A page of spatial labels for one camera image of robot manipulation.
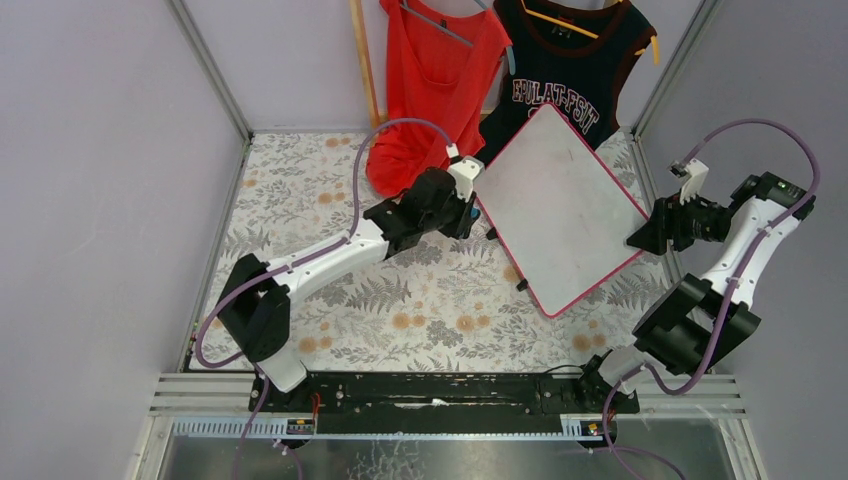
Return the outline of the pink framed whiteboard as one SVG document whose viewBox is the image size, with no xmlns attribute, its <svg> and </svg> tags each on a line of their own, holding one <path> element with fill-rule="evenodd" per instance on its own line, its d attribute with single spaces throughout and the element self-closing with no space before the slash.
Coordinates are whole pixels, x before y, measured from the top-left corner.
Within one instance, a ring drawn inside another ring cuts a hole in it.
<svg viewBox="0 0 848 480">
<path fill-rule="evenodd" d="M 626 240 L 647 212 L 550 103 L 535 110 L 474 190 L 548 318 L 643 254 Z"/>
</svg>

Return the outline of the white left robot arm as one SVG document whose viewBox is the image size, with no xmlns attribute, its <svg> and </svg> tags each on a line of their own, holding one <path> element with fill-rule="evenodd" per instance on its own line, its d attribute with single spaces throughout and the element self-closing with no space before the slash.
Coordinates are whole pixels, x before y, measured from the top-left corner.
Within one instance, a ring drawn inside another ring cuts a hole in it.
<svg viewBox="0 0 848 480">
<path fill-rule="evenodd" d="M 475 180 L 483 166 L 466 157 L 445 170 L 430 168 L 397 199 L 387 199 L 342 231 L 288 258 L 269 262 L 249 254 L 233 267 L 214 314 L 247 360 L 281 392 L 307 377 L 289 346 L 292 309 L 329 283 L 385 261 L 437 231 L 465 239 L 480 216 Z"/>
</svg>

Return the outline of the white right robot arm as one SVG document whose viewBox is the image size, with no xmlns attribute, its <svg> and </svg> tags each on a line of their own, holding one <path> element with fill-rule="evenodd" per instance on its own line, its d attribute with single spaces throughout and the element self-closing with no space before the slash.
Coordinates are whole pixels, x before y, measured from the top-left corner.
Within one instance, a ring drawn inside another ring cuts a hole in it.
<svg viewBox="0 0 848 480">
<path fill-rule="evenodd" d="M 594 356 L 583 366 L 574 384 L 577 404 L 586 411 L 608 409 L 648 378 L 674 396 L 693 389 L 760 325 L 752 311 L 759 278 L 815 200 L 814 193 L 770 172 L 745 179 L 727 206 L 682 192 L 656 200 L 627 245 L 663 255 L 704 240 L 722 243 L 723 250 L 708 271 L 682 277 L 644 314 L 633 329 L 632 345 Z M 689 379 L 671 387 L 661 381 L 663 372 Z"/>
</svg>

